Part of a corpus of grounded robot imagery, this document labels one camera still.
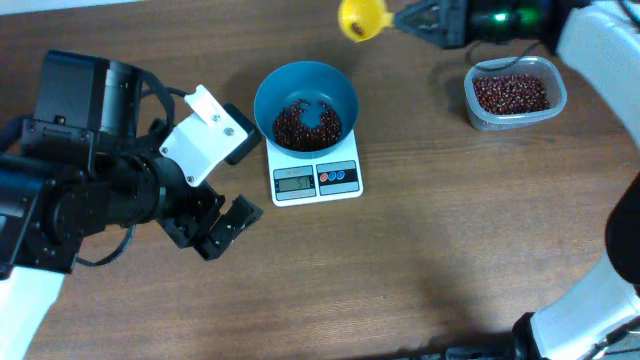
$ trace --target digital scale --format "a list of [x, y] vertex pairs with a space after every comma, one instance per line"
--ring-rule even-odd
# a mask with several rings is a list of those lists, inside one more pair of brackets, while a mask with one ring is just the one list
[[284, 154], [267, 141], [271, 198], [279, 207], [356, 198], [362, 195], [362, 173], [356, 137], [317, 159]]

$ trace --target container of beans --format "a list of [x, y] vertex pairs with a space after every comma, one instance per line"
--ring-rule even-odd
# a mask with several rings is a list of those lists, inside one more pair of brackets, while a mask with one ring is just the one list
[[558, 69], [547, 59], [526, 56], [485, 61], [464, 80], [467, 114], [478, 130], [508, 130], [533, 125], [558, 115], [567, 103], [567, 90]]
[[349, 79], [316, 61], [287, 64], [262, 82], [254, 115], [264, 137], [281, 152], [317, 159], [353, 131], [359, 104]]

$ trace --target clear plastic container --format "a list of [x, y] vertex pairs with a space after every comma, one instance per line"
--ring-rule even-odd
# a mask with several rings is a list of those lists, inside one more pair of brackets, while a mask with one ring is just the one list
[[[485, 68], [496, 68], [507, 65], [515, 59], [489, 60], [478, 65]], [[473, 90], [473, 80], [504, 75], [533, 75], [540, 78], [546, 88], [551, 108], [545, 111], [513, 115], [494, 115], [486, 112], [478, 103], [476, 92]], [[558, 69], [549, 60], [538, 56], [525, 56], [513, 66], [499, 71], [483, 71], [473, 67], [464, 79], [464, 91], [467, 95], [469, 120], [473, 127], [483, 131], [508, 130], [533, 125], [558, 115], [567, 104], [567, 90]]]

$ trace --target yellow spoon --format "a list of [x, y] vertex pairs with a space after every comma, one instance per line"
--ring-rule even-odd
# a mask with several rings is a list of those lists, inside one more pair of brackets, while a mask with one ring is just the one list
[[340, 29], [349, 39], [360, 42], [393, 26], [393, 14], [384, 0], [343, 0], [338, 10]]

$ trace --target table top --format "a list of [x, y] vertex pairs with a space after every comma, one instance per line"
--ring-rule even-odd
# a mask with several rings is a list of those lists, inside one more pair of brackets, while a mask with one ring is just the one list
[[[392, 9], [402, 7], [392, 3]], [[61, 48], [135, 64], [166, 85], [205, 84], [252, 117], [264, 77], [296, 60], [342, 70], [361, 103], [364, 194], [271, 203], [264, 144], [208, 178], [265, 210], [213, 262], [155, 223], [115, 263], [76, 267], [28, 359], [352, 358], [440, 349], [509, 330], [603, 254], [607, 216], [638, 165], [622, 125], [544, 49], [569, 101], [553, 120], [484, 133], [466, 118], [464, 50], [389, 30], [353, 44], [337, 1], [152, 1], [0, 18], [2, 121], [34, 108], [42, 58]], [[476, 57], [528, 43], [487, 45]], [[143, 132], [160, 114], [145, 100]], [[188, 115], [179, 105], [177, 118]], [[124, 231], [85, 239], [109, 253]]]

